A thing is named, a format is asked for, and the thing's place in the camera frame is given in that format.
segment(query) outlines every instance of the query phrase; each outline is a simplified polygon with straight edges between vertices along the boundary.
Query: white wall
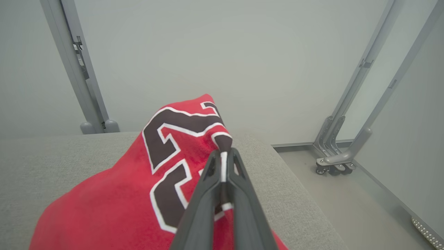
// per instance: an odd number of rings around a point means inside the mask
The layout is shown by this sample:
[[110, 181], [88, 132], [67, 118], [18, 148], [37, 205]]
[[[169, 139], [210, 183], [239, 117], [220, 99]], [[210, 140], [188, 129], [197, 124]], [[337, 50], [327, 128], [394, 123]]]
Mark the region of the white wall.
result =
[[437, 0], [396, 0], [399, 15], [377, 59], [364, 79], [337, 136], [354, 139], [378, 103], [424, 26]]
[[0, 1], [0, 139], [81, 134], [85, 121], [37, 0]]
[[75, 0], [110, 119], [213, 96], [228, 130], [314, 141], [387, 0]]
[[444, 238], [444, 14], [355, 159]]

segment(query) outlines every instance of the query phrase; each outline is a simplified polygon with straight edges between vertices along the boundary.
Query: red jersey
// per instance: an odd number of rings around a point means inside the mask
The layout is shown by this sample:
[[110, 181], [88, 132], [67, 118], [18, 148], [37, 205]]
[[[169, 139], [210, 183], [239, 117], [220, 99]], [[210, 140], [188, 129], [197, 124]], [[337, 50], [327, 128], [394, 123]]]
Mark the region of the red jersey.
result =
[[[112, 168], [46, 208], [29, 249], [168, 249], [210, 153], [230, 148], [211, 96], [161, 108]], [[213, 248], [233, 249], [232, 210], [214, 219]]]

